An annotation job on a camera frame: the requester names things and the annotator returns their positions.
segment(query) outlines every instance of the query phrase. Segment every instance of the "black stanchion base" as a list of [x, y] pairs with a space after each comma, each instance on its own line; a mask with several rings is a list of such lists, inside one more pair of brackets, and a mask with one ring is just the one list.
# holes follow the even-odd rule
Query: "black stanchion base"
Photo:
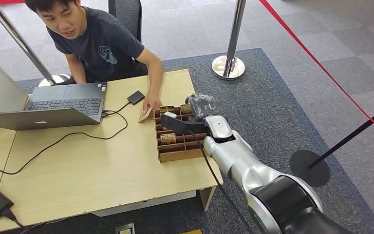
[[328, 164], [323, 160], [311, 169], [307, 167], [320, 155], [308, 150], [299, 150], [290, 157], [290, 169], [295, 176], [303, 179], [312, 187], [321, 187], [330, 179]]

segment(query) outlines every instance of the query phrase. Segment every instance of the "man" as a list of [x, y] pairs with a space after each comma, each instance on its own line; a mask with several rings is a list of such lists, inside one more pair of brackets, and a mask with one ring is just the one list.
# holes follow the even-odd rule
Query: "man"
[[114, 16], [81, 6], [81, 0], [25, 0], [47, 26], [56, 48], [65, 54], [78, 84], [142, 76], [150, 87], [143, 110], [161, 106], [163, 63]]

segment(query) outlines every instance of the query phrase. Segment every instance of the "man's arm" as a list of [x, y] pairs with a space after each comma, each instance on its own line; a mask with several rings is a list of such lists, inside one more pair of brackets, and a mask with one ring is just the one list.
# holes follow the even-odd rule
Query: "man's arm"
[[136, 59], [145, 64], [149, 70], [150, 87], [144, 99], [143, 110], [148, 109], [148, 106], [156, 110], [162, 105], [160, 101], [160, 90], [164, 75], [163, 62], [147, 48], [144, 48], [143, 52], [141, 52], [140, 56]]
[[74, 55], [65, 55], [67, 57], [68, 65], [70, 67], [70, 71], [72, 76], [74, 77], [77, 84], [85, 84], [87, 83], [87, 79], [85, 76], [85, 70], [82, 66], [81, 60]]

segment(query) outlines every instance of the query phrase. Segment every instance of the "laptop trackpad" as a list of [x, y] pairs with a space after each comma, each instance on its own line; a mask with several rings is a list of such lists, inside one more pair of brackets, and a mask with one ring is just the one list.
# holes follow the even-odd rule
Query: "laptop trackpad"
[[96, 89], [93, 85], [72, 85], [67, 87], [64, 99], [91, 98], [96, 97]]

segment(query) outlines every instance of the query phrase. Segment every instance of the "t-shirt graphic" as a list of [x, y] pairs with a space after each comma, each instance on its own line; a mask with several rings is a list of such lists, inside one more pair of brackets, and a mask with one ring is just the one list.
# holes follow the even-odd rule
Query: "t-shirt graphic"
[[105, 62], [110, 62], [114, 65], [117, 64], [118, 60], [114, 57], [111, 49], [108, 46], [100, 45], [98, 47], [98, 53], [105, 60]]

